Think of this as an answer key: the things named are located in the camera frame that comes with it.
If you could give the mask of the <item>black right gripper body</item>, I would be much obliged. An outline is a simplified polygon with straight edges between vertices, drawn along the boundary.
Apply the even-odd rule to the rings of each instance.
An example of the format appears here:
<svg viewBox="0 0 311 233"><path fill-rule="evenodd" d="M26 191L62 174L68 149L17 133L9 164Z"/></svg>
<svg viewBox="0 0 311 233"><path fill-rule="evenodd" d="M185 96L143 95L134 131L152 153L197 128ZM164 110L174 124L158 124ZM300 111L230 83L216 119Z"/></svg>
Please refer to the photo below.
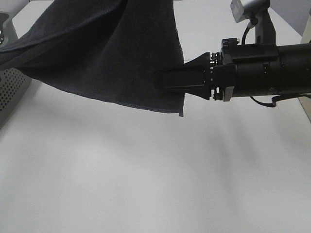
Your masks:
<svg viewBox="0 0 311 233"><path fill-rule="evenodd" d="M280 93L281 58L275 44L238 45L224 39L218 53L204 54L204 98L230 101Z"/></svg>

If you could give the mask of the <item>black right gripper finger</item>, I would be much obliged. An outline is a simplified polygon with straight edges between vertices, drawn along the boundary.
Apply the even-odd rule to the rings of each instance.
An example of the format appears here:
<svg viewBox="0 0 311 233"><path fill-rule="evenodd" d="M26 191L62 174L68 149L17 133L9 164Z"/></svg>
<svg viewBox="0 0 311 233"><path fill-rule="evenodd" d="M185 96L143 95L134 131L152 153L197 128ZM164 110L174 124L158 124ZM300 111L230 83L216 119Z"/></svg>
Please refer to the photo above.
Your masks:
<svg viewBox="0 0 311 233"><path fill-rule="evenodd" d="M200 55L199 57L184 63L186 69L191 70L201 70L201 71L209 71L210 70L210 53L206 52Z"/></svg>
<svg viewBox="0 0 311 233"><path fill-rule="evenodd" d="M155 89L187 93L210 99L209 80L204 69L169 69L154 74Z"/></svg>

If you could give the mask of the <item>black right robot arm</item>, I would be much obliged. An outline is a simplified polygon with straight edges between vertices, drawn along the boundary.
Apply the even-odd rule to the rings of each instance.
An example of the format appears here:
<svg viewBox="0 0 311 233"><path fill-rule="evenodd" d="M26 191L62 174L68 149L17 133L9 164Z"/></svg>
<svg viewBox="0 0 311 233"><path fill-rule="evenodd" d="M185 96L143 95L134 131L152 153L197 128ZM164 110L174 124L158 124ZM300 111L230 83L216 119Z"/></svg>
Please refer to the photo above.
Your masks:
<svg viewBox="0 0 311 233"><path fill-rule="evenodd" d="M311 96L311 45L238 44L224 39L218 53L154 74L155 88L188 93L203 99L272 96L267 107L281 100Z"/></svg>

